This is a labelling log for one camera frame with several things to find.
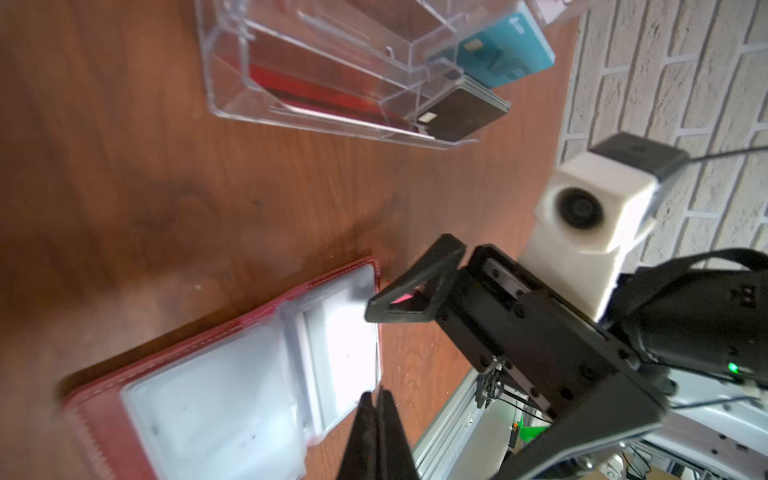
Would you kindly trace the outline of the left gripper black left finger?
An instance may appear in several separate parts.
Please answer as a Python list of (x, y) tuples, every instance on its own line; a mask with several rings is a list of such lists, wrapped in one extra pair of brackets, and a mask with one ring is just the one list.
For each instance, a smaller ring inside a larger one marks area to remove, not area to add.
[(378, 475), (378, 412), (371, 392), (362, 394), (337, 480), (374, 480)]

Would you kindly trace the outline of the red leather card holder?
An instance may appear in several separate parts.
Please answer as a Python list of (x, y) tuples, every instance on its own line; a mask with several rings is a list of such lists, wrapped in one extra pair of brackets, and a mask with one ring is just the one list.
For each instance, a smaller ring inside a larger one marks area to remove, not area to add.
[(73, 391), (65, 415), (102, 479), (299, 479), (310, 447), (377, 409), (379, 268), (362, 259)]

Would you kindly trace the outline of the clear acrylic card organizer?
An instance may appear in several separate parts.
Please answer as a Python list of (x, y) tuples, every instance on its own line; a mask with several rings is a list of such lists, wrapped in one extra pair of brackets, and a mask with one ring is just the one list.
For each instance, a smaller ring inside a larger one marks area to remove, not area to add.
[[(199, 1), (195, 5), (207, 103), (223, 118), (449, 149), (416, 110), (452, 80), (458, 44), (524, 2), (544, 34), (584, 1)], [(378, 102), (411, 130), (291, 107), (252, 81), (256, 64)]]

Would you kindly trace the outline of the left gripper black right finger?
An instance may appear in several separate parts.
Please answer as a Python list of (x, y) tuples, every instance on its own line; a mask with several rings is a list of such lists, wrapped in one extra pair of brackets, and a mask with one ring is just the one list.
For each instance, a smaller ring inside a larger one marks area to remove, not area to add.
[(394, 397), (385, 389), (377, 399), (377, 478), (419, 479)]

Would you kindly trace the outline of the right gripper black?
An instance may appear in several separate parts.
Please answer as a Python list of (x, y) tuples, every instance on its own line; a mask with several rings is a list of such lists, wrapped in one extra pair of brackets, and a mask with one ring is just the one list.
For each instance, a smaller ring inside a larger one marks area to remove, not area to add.
[(471, 365), (497, 371), (553, 421), (497, 479), (575, 473), (623, 441), (659, 428), (669, 403), (639, 373), (634, 353), (583, 318), (529, 270), (493, 246), (466, 266), (467, 246), (443, 234), (400, 277), (372, 297), (374, 324), (437, 321)]

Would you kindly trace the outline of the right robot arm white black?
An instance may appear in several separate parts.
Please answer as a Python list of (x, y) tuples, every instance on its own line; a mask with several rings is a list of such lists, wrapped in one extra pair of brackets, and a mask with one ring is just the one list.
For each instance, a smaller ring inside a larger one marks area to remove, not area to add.
[(702, 270), (688, 256), (617, 275), (607, 310), (589, 318), (541, 266), (492, 245), (468, 252), (445, 234), (365, 318), (436, 321), (475, 369), (524, 389), (551, 418), (499, 478), (570, 473), (664, 424), (672, 369), (766, 388), (767, 258), (743, 248), (717, 257), (737, 269)]

